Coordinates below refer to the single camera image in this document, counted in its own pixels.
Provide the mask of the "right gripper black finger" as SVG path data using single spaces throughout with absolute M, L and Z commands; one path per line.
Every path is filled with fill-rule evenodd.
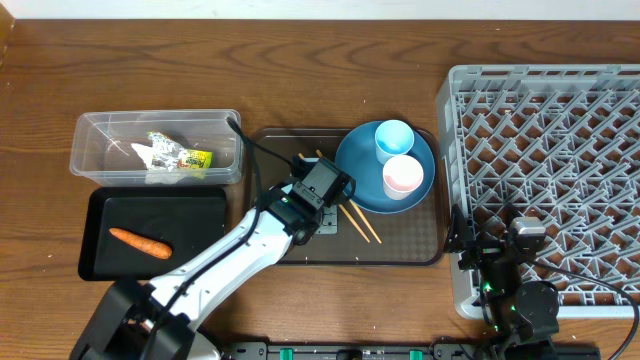
M 445 253 L 461 253 L 474 246 L 474 234 L 457 204 L 451 207 L 450 224 L 448 226 L 443 251 Z
M 509 234 L 518 235 L 520 220 L 522 218 L 521 213 L 516 209 L 516 207 L 507 202 L 504 206 L 505 210 L 505 226 L 506 231 Z

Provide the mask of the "foil snack wrapper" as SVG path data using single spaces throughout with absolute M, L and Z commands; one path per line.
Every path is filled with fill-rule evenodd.
M 149 132 L 148 139 L 152 143 L 147 162 L 149 169 L 208 169 L 214 158 L 212 152 L 187 149 L 160 132 Z

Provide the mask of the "orange carrot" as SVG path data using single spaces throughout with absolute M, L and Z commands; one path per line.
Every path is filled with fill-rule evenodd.
M 109 233 L 127 245 L 158 259 L 166 260 L 173 254 L 169 245 L 121 228 L 110 228 Z

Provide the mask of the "white paper napkin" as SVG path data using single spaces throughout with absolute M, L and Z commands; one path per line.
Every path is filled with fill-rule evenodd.
M 146 145 L 139 144 L 139 143 L 132 143 L 131 147 L 135 151 L 135 153 L 140 157 L 145 167 L 148 170 L 150 170 L 152 168 L 153 159 L 154 159 L 153 148 Z

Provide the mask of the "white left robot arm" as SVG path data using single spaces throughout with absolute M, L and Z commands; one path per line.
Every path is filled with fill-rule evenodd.
M 116 281 L 81 333 L 73 359 L 218 359 L 198 329 L 235 290 L 316 233 L 323 211 L 348 201 L 356 182 L 332 161 L 296 158 L 290 178 L 256 199 L 228 234 L 142 285 Z

